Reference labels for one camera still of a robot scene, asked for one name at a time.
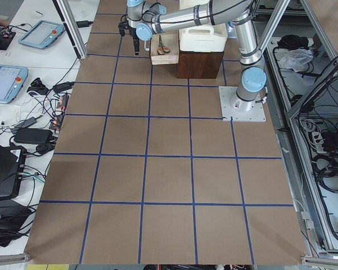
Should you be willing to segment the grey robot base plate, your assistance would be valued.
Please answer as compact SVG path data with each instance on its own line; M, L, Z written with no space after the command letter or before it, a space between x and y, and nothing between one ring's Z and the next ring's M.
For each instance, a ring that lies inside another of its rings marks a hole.
M237 87L220 86L219 98L223 121L265 122L263 103L258 93L253 101L242 101L237 96Z

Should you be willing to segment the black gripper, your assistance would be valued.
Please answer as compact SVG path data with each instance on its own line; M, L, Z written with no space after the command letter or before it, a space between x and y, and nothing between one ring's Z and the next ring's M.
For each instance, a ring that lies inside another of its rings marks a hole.
M120 22L118 24L118 29L119 29L119 34L121 35L121 37L125 36L126 30L128 31L129 35L133 37L134 54L138 56L140 53L140 41L137 38L136 29L129 26L128 22Z

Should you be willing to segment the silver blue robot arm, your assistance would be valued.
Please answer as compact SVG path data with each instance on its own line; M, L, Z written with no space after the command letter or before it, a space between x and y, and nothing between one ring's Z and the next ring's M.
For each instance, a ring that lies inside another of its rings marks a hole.
M154 35L178 31L180 49L190 52L222 52L228 37L226 25L232 24L241 54L241 83L230 95L229 103L238 112L254 108L259 92L266 83L262 51L252 24L251 1L189 1L186 7L167 12L160 3L127 1L127 14L118 29L121 36L128 30L135 53L139 42Z

